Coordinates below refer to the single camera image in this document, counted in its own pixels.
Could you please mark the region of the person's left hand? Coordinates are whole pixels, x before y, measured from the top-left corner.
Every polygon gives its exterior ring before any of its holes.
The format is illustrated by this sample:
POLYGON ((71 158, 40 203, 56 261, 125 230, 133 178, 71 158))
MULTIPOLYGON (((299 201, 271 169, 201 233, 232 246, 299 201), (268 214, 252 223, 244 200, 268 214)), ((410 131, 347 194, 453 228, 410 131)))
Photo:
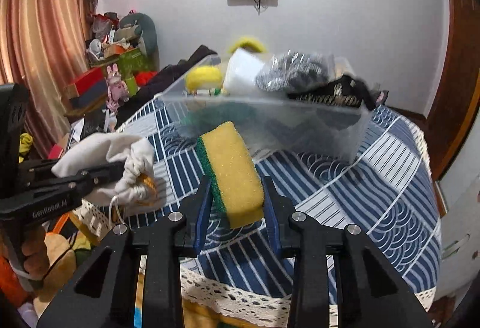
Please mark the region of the person's left hand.
POLYGON ((25 256, 24 269, 34 279, 42 279, 50 267, 45 237, 45 229, 38 226, 25 234, 22 244, 21 249, 25 256))

